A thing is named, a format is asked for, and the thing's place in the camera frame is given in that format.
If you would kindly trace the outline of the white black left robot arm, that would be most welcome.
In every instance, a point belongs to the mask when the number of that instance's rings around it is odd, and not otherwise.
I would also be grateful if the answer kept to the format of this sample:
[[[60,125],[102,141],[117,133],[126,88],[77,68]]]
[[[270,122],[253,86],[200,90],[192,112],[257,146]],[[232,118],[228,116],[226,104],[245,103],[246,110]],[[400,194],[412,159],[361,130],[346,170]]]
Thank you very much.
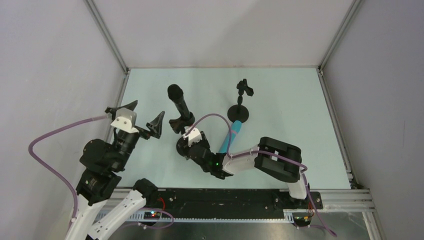
[[[135,100],[123,106],[107,107],[105,113],[111,117],[113,142],[93,139],[84,146],[79,161],[86,169],[76,186],[77,210],[67,240],[107,240],[133,213],[157,201],[158,188],[146,178],[139,179],[118,205],[95,220],[122,179],[117,174],[125,170],[138,140],[161,137],[165,112],[161,111],[142,128],[136,125],[137,104]]]

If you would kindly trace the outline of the black microphone orange tip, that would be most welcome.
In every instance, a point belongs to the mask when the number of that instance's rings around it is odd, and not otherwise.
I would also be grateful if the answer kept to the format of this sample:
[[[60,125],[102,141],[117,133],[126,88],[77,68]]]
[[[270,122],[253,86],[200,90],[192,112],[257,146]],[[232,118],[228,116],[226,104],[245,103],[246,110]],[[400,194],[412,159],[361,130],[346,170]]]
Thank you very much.
[[[190,111],[184,99],[184,92],[177,84],[171,84],[167,88],[168,98],[174,103],[183,120],[191,118]]]

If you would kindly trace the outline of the blue microphone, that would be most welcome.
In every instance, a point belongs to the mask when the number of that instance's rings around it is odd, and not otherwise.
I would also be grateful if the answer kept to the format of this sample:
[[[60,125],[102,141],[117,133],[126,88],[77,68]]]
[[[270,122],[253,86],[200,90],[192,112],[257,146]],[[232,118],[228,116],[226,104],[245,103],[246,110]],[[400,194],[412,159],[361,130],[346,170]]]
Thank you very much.
[[[224,154],[227,153],[233,143],[234,139],[237,137],[238,133],[241,131],[242,122],[239,120],[234,121],[230,126],[230,132],[226,135],[224,141],[222,142],[218,153]]]

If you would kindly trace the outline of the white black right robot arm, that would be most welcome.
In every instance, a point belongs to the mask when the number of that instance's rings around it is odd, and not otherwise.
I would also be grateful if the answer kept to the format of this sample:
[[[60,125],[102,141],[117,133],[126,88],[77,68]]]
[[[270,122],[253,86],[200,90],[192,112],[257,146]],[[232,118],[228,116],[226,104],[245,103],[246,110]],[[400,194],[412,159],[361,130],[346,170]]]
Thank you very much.
[[[302,150],[295,145],[262,137],[254,147],[227,155],[213,153],[206,139],[190,144],[187,138],[181,137],[177,141],[176,150],[179,155],[199,165],[203,172],[218,179],[224,180],[243,171],[258,169],[287,183],[291,198],[305,200],[308,196],[308,184],[302,176],[307,167],[302,164]]]

